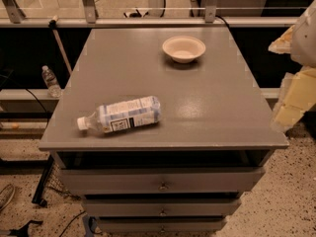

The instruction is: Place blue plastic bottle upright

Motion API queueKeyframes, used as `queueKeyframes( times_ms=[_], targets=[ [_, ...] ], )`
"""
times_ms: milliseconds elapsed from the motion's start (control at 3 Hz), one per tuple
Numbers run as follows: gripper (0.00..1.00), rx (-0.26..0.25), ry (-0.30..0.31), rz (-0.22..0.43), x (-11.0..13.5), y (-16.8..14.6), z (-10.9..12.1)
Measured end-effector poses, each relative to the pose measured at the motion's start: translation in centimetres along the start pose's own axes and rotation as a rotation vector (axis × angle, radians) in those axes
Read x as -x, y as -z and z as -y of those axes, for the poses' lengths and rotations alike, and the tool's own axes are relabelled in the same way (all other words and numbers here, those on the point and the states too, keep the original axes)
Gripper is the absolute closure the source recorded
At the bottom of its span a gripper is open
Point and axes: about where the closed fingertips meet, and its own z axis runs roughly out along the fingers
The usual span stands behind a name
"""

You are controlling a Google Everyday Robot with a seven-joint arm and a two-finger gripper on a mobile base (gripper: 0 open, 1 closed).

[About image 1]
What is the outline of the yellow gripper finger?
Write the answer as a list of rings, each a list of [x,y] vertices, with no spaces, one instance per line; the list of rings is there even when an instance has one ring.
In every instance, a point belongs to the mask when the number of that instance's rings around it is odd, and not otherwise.
[[[295,74],[286,73],[273,108],[271,128],[286,132],[316,105],[316,69],[303,66]]]
[[[268,51],[276,54],[291,52],[292,33],[294,26],[289,27],[278,39],[274,40],[268,47]]]

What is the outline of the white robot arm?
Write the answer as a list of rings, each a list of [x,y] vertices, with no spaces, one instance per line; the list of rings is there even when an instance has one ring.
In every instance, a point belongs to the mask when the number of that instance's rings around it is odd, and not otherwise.
[[[316,1],[270,44],[268,51],[288,53],[301,65],[299,72],[285,74],[273,108],[272,129],[286,132],[316,105]]]

